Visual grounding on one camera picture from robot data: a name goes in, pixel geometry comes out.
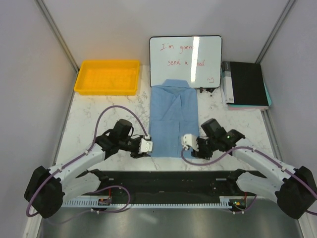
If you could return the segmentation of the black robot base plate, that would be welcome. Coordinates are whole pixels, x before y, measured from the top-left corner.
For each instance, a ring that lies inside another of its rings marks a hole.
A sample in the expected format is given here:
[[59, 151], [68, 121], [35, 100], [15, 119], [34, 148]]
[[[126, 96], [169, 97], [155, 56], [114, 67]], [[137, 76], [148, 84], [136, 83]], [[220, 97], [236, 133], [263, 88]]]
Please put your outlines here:
[[110, 195], [112, 204], [203, 204], [220, 197], [244, 197], [229, 178], [233, 171], [99, 171], [100, 195]]

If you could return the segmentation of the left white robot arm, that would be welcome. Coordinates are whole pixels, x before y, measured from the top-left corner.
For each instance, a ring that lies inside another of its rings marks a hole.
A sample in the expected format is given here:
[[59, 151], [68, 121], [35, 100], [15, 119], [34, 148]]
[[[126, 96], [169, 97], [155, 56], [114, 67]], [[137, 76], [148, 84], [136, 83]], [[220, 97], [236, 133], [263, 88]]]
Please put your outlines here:
[[93, 192], [107, 193], [109, 184], [101, 171], [89, 168], [120, 150], [130, 152], [132, 158], [147, 157], [153, 148], [151, 137], [133, 137], [130, 135], [133, 129], [131, 122], [120, 119], [114, 128], [97, 136], [77, 157], [48, 169], [37, 167], [24, 193], [28, 206], [43, 218], [49, 218], [71, 199]]

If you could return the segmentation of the blue long sleeve shirt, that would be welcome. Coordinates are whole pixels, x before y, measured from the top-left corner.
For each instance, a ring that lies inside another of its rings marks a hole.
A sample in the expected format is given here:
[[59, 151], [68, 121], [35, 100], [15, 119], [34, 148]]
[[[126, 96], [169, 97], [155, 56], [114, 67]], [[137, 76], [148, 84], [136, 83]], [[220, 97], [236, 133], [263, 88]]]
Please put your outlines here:
[[157, 158], [180, 157], [182, 136], [199, 135], [197, 92], [187, 81], [167, 79], [152, 87], [149, 133]]

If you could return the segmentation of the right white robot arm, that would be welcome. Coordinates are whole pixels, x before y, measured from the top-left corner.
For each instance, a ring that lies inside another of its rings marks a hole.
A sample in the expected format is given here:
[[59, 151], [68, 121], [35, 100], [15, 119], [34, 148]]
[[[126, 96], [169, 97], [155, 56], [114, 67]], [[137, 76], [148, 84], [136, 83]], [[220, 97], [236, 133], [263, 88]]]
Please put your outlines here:
[[214, 151], [230, 154], [249, 164], [262, 176], [236, 170], [227, 182], [228, 192], [242, 191], [262, 196], [276, 203], [289, 217], [299, 219], [317, 200], [317, 185], [313, 173], [306, 167], [295, 168], [265, 154], [239, 131], [226, 131], [215, 119], [201, 125], [205, 138], [186, 134], [183, 148], [192, 148], [192, 156], [209, 159]]

